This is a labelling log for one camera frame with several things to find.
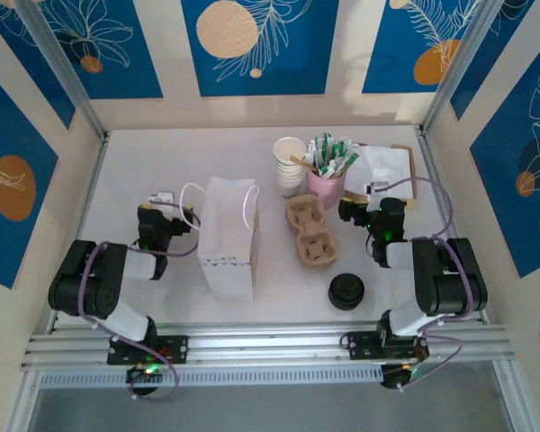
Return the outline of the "brown cardboard cup carrier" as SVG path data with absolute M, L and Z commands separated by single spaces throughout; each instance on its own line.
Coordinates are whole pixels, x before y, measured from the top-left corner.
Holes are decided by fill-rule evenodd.
M 338 241 L 326 225 L 326 216 L 317 195 L 298 195 L 286 202 L 285 218 L 294 235 L 299 261 L 305 267 L 324 268 L 338 258 Z

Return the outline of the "blue floral wall panel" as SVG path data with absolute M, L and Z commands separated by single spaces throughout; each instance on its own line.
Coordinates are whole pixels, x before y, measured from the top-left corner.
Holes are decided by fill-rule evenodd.
M 0 34 L 68 129 L 76 107 L 14 9 L 13 0 L 0 0 Z
M 364 94 L 434 92 L 482 0 L 387 0 Z
M 181 0 L 203 97 L 322 95 L 339 0 Z
M 40 0 L 91 99 L 163 96 L 133 0 Z
M 470 147 L 519 276 L 540 268 L 540 52 Z
M 14 288 L 58 155 L 0 86 L 0 284 Z
M 540 53 L 540 0 L 534 0 L 457 122 L 485 123 Z

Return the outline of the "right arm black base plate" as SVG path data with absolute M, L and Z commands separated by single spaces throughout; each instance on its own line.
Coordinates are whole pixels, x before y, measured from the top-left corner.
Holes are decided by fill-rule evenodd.
M 345 348 L 351 360 L 423 362 L 429 358 L 428 343 L 424 338 L 383 336 L 376 331 L 348 332 Z

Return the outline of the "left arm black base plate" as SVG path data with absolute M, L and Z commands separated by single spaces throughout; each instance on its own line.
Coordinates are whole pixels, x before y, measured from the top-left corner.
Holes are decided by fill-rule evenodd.
M 144 343 L 159 353 L 172 365 L 186 363 L 188 336 L 157 336 Z M 126 342 L 110 340 L 106 363 L 108 365 L 146 365 L 155 363 L 157 358 L 147 351 Z

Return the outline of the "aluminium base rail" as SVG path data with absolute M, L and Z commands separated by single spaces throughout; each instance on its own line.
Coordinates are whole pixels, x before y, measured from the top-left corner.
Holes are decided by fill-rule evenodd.
M 372 321 L 269 325 L 166 325 L 160 335 L 187 335 L 189 367 L 345 365 L 339 340 L 353 331 L 374 331 Z M 102 369 L 109 338 L 87 325 L 59 326 L 34 334 L 22 356 L 24 371 Z M 430 362 L 450 354 L 458 361 L 506 361 L 515 357 L 501 325 L 477 319 L 446 323 L 428 332 Z

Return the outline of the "stack of black cup lids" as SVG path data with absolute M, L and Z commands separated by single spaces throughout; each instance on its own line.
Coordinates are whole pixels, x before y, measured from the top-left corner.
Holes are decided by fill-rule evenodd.
M 330 303 L 341 311 L 355 309 L 363 300 L 365 285 L 355 274 L 343 273 L 335 276 L 328 287 Z

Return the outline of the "aluminium frame post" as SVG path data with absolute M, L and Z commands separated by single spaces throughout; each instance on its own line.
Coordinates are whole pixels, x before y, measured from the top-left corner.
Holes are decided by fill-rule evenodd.
M 431 126 L 437 119 L 440 110 L 449 103 L 449 100 L 458 87 L 467 68 L 472 62 L 477 49 L 489 31 L 492 22 L 498 15 L 504 0 L 481 0 L 476 15 L 472 18 L 463 36 L 458 50 L 451 61 L 443 80 L 437 87 L 434 98 L 419 125 L 420 134 L 426 138 Z
M 92 133 L 100 141 L 105 141 L 107 131 L 39 6 L 33 0 L 13 0 L 13 5 L 72 104 L 80 112 Z

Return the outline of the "pink ceramic mug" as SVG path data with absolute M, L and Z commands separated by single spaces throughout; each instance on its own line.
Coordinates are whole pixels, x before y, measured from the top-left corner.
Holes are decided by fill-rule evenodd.
M 308 171 L 305 192 L 316 195 L 321 200 L 324 208 L 329 210 L 338 205 L 344 191 L 344 182 L 345 177 L 343 175 L 334 179 L 327 179 Z

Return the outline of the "stack of white paper cups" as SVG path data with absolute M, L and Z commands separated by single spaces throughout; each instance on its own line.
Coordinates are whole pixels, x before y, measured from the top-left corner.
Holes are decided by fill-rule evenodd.
M 300 191 L 306 168 L 293 162 L 292 157 L 301 160 L 305 152 L 305 144 L 294 137 L 281 138 L 273 146 L 275 175 L 284 199 L 292 198 Z

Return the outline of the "white paper gift bag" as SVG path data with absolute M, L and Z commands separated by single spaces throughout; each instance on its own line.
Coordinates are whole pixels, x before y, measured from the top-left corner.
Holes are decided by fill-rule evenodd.
M 213 176 L 204 188 L 185 184 L 180 204 L 185 203 L 185 193 L 192 188 L 203 194 L 200 223 L 195 225 L 185 216 L 182 219 L 198 231 L 197 256 L 212 297 L 253 299 L 260 243 L 259 186 L 253 179 Z

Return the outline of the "green white sugar stick bundle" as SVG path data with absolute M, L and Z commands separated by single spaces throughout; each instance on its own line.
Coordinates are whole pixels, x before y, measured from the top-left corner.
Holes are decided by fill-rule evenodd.
M 358 160 L 360 145 L 345 137 L 334 139 L 324 132 L 316 136 L 307 148 L 302 161 L 320 178 L 337 179 Z

